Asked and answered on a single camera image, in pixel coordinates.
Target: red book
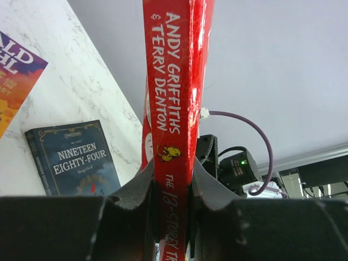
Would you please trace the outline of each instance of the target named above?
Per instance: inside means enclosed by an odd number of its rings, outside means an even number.
[[[213,4],[213,0],[143,0],[151,113],[146,113],[145,102],[142,159],[144,167],[151,158],[150,149],[145,149],[151,138],[159,193],[160,260],[185,260],[188,186]]]

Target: white wall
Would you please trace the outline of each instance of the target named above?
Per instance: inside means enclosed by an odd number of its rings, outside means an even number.
[[[142,1],[69,3],[141,119]],[[276,166],[303,153],[348,147],[347,10],[345,0],[215,1],[203,106],[257,123],[272,143]],[[201,134],[217,135],[221,151],[243,145],[258,164],[268,160],[259,135],[237,120],[205,120]]]
[[[48,66],[0,140],[0,195],[43,195],[23,132],[101,120],[121,184],[140,166],[141,124],[65,0],[1,0],[0,30]]]

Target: purple cable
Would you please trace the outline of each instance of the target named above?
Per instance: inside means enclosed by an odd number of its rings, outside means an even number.
[[[225,111],[209,111],[210,115],[220,115],[220,116],[227,116],[227,117],[231,117],[231,118],[235,118],[241,121],[244,121],[245,123],[249,124],[251,127],[253,127],[263,138],[263,140],[266,143],[266,147],[268,150],[268,156],[269,156],[269,167],[268,167],[268,173],[267,173],[267,177],[265,182],[263,183],[263,185],[261,186],[261,188],[255,192],[252,192],[251,189],[249,189],[249,194],[251,196],[257,196],[260,195],[268,186],[268,183],[271,181],[272,178],[272,172],[273,172],[273,151],[272,151],[272,147],[271,144],[266,136],[266,134],[255,124],[253,123],[251,120],[248,120],[247,118],[244,118],[240,115],[234,114],[234,113],[227,113]]]

